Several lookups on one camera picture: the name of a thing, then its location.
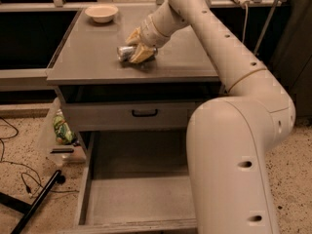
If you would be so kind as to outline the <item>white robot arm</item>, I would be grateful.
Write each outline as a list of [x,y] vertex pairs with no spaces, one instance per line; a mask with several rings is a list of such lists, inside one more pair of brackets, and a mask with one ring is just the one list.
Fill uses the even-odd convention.
[[210,11],[208,0],[166,0],[127,39],[133,63],[189,25],[226,96],[193,112],[186,151],[199,234],[280,234],[265,153],[292,131],[293,101],[266,66]]

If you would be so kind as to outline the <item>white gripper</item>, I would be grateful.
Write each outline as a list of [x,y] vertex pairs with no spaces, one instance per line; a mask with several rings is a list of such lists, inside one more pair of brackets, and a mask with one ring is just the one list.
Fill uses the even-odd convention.
[[130,63],[141,63],[154,55],[153,48],[162,48],[171,36],[189,23],[168,2],[150,14],[126,39],[128,46],[136,46]]

